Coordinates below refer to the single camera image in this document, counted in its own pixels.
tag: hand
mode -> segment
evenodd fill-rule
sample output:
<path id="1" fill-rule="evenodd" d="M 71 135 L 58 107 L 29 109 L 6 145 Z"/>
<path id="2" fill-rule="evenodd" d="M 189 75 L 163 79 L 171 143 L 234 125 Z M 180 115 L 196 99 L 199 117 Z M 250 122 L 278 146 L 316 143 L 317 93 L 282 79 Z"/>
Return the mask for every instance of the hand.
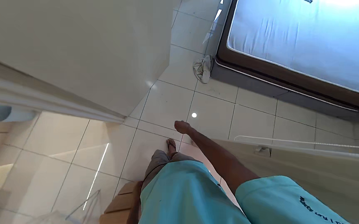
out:
<path id="1" fill-rule="evenodd" d="M 192 129 L 191 125 L 183 120 L 174 122 L 174 127 L 181 134 L 187 134 Z"/>

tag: bedroom floor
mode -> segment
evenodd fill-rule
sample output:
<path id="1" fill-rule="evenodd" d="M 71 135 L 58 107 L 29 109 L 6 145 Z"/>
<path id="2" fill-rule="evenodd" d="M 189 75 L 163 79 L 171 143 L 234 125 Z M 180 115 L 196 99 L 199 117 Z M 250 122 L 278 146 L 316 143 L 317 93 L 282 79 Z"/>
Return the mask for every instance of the bedroom floor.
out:
<path id="1" fill-rule="evenodd" d="M 220 181 L 189 137 L 174 130 L 175 120 L 217 139 L 248 135 L 354 144 L 349 122 L 215 80 L 197 81 L 192 63 L 215 52 L 219 37 L 210 36 L 221 32 L 228 6 L 221 2 L 175 0 L 170 66 L 124 124 L 43 112 L 14 126 L 0 153 L 0 224 L 26 223 L 54 210 L 68 214 L 100 189 L 95 206 L 89 203 L 74 214 L 82 217 L 93 207 L 87 223 L 98 223 L 116 189 L 142 180 L 150 157 L 166 149 L 167 138 L 176 140 L 180 152 L 203 161 Z M 215 20 L 218 11 L 221 17 Z M 223 180 L 221 185 L 233 199 Z"/>

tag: gray shorts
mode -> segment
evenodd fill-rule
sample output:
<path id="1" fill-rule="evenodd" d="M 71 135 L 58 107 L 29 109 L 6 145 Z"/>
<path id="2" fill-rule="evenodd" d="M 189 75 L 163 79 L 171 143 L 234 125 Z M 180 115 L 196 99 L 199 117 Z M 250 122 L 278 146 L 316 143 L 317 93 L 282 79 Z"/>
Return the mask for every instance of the gray shorts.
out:
<path id="1" fill-rule="evenodd" d="M 177 152 L 173 155 L 172 159 L 168 157 L 168 155 L 162 150 L 156 150 L 152 156 L 152 160 L 147 167 L 147 171 L 145 172 L 145 180 L 142 184 L 142 190 L 152 181 L 152 179 L 157 175 L 157 173 L 162 170 L 162 168 L 171 162 L 184 161 L 184 160 L 192 160 L 200 162 L 199 160 L 194 159 L 191 156 L 184 155 L 182 153 Z"/>

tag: mattress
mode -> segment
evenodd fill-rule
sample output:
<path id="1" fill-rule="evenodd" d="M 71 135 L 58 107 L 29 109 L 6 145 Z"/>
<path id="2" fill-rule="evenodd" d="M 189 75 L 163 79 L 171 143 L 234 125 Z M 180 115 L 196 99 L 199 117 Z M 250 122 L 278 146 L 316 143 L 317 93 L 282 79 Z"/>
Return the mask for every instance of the mattress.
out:
<path id="1" fill-rule="evenodd" d="M 217 59 L 359 111 L 359 0 L 235 1 Z"/>

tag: towel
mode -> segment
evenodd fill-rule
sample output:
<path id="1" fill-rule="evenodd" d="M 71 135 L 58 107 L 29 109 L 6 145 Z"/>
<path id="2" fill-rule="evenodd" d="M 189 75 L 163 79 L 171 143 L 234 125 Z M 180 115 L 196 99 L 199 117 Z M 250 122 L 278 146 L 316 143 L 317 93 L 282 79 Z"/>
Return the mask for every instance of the towel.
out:
<path id="1" fill-rule="evenodd" d="M 213 56 L 206 55 L 193 63 L 193 73 L 202 83 L 208 83 L 212 68 Z"/>

